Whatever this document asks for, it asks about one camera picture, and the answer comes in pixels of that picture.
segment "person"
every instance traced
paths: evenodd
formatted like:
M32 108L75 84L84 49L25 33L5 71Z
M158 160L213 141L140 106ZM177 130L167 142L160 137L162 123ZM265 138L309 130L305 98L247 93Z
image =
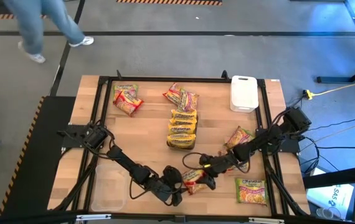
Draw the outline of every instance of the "person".
M53 23L67 38L71 47L90 45L93 37L86 37L75 21L68 15L63 0L3 0L6 7L13 13L18 21L22 41L18 48L31 60L44 63L43 48L43 21L41 14L49 16Z

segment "wooden tabletop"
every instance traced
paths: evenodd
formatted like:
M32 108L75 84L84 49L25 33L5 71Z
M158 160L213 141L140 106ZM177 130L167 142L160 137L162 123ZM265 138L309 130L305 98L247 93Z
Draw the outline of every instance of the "wooden tabletop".
M71 123L87 124L90 120L93 101L97 88L98 76L83 76L77 93ZM282 87L279 80L265 80L272 118L285 109ZM176 106L168 101L165 93L173 84L171 82L120 82L113 85L137 84L138 98L144 101L142 107L129 117L112 104L112 97L108 105L106 116L107 128L114 133L116 143L123 152L137 163L144 164L162 175L163 169L171 165L182 173L188 169L182 165L181 159L185 151L172 151L166 145L168 122L171 110ZM237 129L237 126L255 132L257 120L255 111L252 113L235 113L229 109L229 83L179 83L186 90L200 95L198 102L198 129L196 146L193 152L203 152L216 155L223 143ZM100 99L102 108L104 93ZM262 121L266 127L263 110L262 95L259 92ZM279 153L285 187L300 207L309 213L305 188L303 185L298 159L289 153ZM55 177L53 191L48 208L56 207L68 194L78 176L82 149L72 149L61 159ZM98 164L113 163L100 159ZM187 163L195 166L198 157L187 158ZM181 214L181 215L229 215L229 216L270 216L268 206L237 203L234 179L264 180L265 172L262 155L256 152L251 157L251 169L248 174L231 171L216 178L216 189L205 189L195 195L184 193L182 203L177 207L167 207L153 194L148 193L132 200L127 196L125 206L120 213L153 213L153 214ZM133 184L133 195L142 190ZM104 193L105 198L112 198L112 193ZM80 197L80 208L83 207L84 194ZM275 187L277 209L281 213L280 197Z

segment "person's leg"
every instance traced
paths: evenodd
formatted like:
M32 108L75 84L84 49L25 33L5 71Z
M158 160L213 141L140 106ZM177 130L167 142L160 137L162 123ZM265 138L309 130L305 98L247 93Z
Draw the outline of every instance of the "person's leg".
M43 48L43 21L40 0L4 0L6 7L17 17L24 50L40 54Z
M59 30L65 35L70 44L81 43L85 35L78 25L68 15L63 0L41 0L42 11L49 16Z

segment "white plastic container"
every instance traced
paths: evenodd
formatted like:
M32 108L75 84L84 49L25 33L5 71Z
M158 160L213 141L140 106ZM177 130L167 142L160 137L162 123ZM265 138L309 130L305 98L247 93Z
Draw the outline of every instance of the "white plastic container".
M129 173L116 162L96 167L95 195L91 205L94 212L121 210L128 196Z
M230 109L249 113L259 106L258 83L254 77L235 75L230 87Z

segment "clear plastic tray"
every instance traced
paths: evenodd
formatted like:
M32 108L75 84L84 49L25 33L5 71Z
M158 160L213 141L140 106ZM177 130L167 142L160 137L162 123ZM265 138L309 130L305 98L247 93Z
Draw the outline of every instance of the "clear plastic tray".
M95 195L91 205L94 212L119 211L128 196L129 173L110 161L96 167Z

